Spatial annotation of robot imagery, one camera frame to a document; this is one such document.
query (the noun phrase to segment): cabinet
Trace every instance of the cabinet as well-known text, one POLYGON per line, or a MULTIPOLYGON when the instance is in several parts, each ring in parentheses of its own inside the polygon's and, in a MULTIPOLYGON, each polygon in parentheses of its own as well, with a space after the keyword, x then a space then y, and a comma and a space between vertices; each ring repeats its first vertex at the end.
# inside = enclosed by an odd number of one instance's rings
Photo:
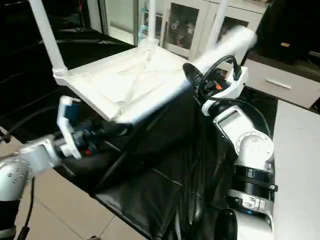
MULTIPOLYGON (((203 54, 203 52, 206 50, 207 41, 209 39, 218 8, 219 4, 217 3, 209 4, 207 17, 202 30, 201 40, 198 45, 196 57, 201 56, 201 54, 203 54)), ((225 13, 218 41, 221 40, 224 34, 226 34, 230 29, 238 25, 247 27, 255 32, 259 26, 262 17, 263 14, 229 6, 225 13)), ((242 61, 245 54, 246 50, 240 50, 239 52, 235 52, 235 58, 238 63, 242 61)))
MULTIPOLYGON (((165 0, 160 46, 190 61, 201 56, 206 50, 219 2, 220 0, 165 0)), ((219 40, 237 25, 256 31, 265 8, 265 4, 250 0, 230 0, 219 40)), ((246 50, 234 54, 240 63, 246 50)), ((228 63, 222 65, 223 69, 229 70, 228 63)))
POLYGON ((194 59, 209 5, 204 0, 166 0, 160 46, 185 59, 194 59))

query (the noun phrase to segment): wall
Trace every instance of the wall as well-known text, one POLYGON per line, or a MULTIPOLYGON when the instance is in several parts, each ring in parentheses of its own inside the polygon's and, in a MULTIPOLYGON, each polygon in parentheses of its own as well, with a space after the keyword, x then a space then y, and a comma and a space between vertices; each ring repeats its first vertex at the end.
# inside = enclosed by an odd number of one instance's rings
POLYGON ((134 0, 107 0, 106 4, 110 25, 133 33, 134 0))

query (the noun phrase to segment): tile floor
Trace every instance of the tile floor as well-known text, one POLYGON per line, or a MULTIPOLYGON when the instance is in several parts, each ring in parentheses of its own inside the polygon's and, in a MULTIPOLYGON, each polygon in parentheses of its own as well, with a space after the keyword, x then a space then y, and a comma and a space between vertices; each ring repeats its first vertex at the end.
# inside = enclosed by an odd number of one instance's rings
MULTIPOLYGON (((0 144, 0 156, 19 145, 21 143, 16 139, 9 144, 0 144)), ((54 170, 48 170, 36 179, 34 195, 28 240, 86 240, 94 235, 102 240, 145 239, 54 170)), ((29 204, 30 186, 20 202, 17 232, 25 223, 29 204)))

